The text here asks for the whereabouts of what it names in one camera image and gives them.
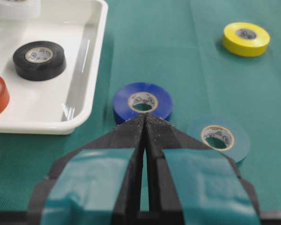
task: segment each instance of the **yellow tape roll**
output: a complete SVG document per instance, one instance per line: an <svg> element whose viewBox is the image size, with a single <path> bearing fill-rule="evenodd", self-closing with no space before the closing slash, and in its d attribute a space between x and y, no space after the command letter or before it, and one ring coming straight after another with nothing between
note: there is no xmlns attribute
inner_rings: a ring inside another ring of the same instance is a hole
<svg viewBox="0 0 281 225"><path fill-rule="evenodd" d="M247 22L234 22L224 29L223 45L231 53L245 57L262 55L270 42L261 27Z"/></svg>

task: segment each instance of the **green tabletop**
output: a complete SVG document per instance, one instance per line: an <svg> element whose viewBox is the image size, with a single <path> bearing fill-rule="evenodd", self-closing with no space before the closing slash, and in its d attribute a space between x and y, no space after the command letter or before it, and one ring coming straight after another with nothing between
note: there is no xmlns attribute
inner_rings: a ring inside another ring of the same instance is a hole
<svg viewBox="0 0 281 225"><path fill-rule="evenodd" d="M0 134L0 210L26 210L52 162L112 130L112 98L133 82L173 98L171 123L203 115L240 124L251 150L240 165L262 210L281 210L281 0L108 0L109 15L90 118L68 136ZM267 52L241 58L221 45L232 22L264 27ZM146 175L141 208L148 209Z"/></svg>

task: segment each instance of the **black tape roll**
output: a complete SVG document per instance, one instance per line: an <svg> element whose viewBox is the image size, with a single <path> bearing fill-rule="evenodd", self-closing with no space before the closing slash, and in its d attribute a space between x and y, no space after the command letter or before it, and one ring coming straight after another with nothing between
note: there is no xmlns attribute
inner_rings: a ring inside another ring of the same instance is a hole
<svg viewBox="0 0 281 225"><path fill-rule="evenodd" d="M31 42L18 48L13 56L17 74L30 81L46 81L66 68L64 49L49 41Z"/></svg>

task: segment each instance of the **white plastic tray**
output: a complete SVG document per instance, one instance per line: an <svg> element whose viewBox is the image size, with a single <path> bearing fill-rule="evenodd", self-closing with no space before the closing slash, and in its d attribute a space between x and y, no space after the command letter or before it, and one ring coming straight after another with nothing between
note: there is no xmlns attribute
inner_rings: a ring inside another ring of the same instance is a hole
<svg viewBox="0 0 281 225"><path fill-rule="evenodd" d="M90 115L108 6L103 0L42 0L41 16L29 21L0 17L0 76L11 96L0 114L0 133L66 135ZM65 50L65 71L48 81L17 75L12 56L33 41Z"/></svg>

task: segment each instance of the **white tape roll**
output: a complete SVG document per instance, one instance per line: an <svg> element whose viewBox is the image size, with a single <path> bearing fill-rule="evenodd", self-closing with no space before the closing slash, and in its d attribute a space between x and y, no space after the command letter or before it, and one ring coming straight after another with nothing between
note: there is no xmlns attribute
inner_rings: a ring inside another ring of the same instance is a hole
<svg viewBox="0 0 281 225"><path fill-rule="evenodd" d="M0 0L0 15L9 19L32 19L40 13L41 0Z"/></svg>

